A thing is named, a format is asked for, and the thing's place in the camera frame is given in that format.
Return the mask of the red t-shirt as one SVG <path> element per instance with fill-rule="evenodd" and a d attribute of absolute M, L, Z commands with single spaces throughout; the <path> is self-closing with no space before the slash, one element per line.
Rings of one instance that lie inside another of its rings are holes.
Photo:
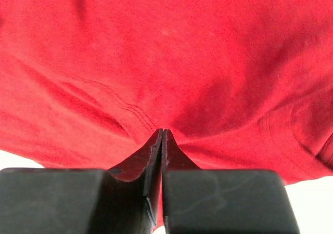
<path fill-rule="evenodd" d="M 1 149 L 109 168 L 159 128 L 201 168 L 332 175 L 332 0 L 1 0 Z"/>

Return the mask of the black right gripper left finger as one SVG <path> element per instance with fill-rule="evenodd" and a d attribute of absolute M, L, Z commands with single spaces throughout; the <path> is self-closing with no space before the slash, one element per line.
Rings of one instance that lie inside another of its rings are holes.
<path fill-rule="evenodd" d="M 163 131 L 108 169 L 6 168 L 1 233 L 151 233 Z"/>

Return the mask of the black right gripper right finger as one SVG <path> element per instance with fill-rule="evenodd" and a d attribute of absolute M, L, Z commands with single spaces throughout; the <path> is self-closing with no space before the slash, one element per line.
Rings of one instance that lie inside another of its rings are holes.
<path fill-rule="evenodd" d="M 166 129 L 162 139 L 166 233 L 299 233 L 287 191 L 270 170 L 203 170 Z"/>

